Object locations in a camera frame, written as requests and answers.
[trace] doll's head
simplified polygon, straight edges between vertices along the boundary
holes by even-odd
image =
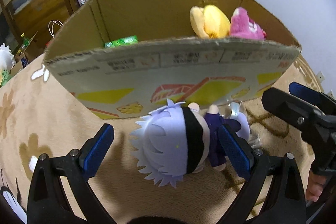
[[[199,108],[182,104],[167,99],[167,106],[142,117],[144,121],[137,122],[141,128],[131,133],[137,137],[132,140],[138,149],[133,155],[138,166],[145,166],[139,172],[150,173],[145,179],[161,181],[159,186],[176,187],[183,175],[201,171],[209,153],[209,128]]]
[[[265,31],[249,18],[247,11],[238,7],[231,17],[230,35],[246,39],[265,40]]]

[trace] green snack package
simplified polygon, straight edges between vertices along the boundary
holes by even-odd
[[[114,40],[112,42],[105,43],[105,48],[114,48],[118,46],[125,46],[127,44],[135,44],[138,42],[138,37],[133,35],[131,37],[124,37],[118,40]]]

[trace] power socket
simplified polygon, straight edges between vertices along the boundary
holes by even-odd
[[[316,75],[317,79],[320,81],[320,83],[322,83],[324,81],[324,75],[321,71],[319,71]]]
[[[329,91],[329,92],[327,93],[327,95],[328,95],[328,96],[330,96],[331,98],[335,99],[335,97],[334,97],[334,94],[333,94],[333,91],[332,91],[332,90],[331,90],[331,91]]]

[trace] plush blanket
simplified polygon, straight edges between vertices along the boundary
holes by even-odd
[[[144,215],[207,224],[221,218],[244,183],[230,164],[223,172],[207,164],[202,172],[186,175],[177,189],[170,185],[158,187],[152,180],[144,180],[146,175],[138,172],[137,160],[131,155],[135,149],[130,144],[130,132],[138,128],[135,121],[139,119],[101,120],[67,92],[42,66],[42,61],[43,55],[0,89],[0,186],[3,195],[11,195],[7,199],[12,198],[23,218],[38,156],[63,156],[80,148],[104,122],[114,127],[115,138],[96,177],[89,183],[117,223]],[[292,81],[321,91],[302,57],[274,86],[288,91]],[[300,132],[266,112],[260,98],[245,102],[245,106],[251,128],[260,134],[264,149],[276,156],[293,153],[306,187],[314,155],[312,148],[301,140]],[[66,179],[63,184],[75,214],[83,217]],[[270,178],[250,217],[258,214],[269,184]]]

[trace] white toy in plastic packaging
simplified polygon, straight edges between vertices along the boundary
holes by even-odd
[[[2,44],[0,46],[0,69],[10,71],[15,64],[14,55],[9,49],[9,46]]]

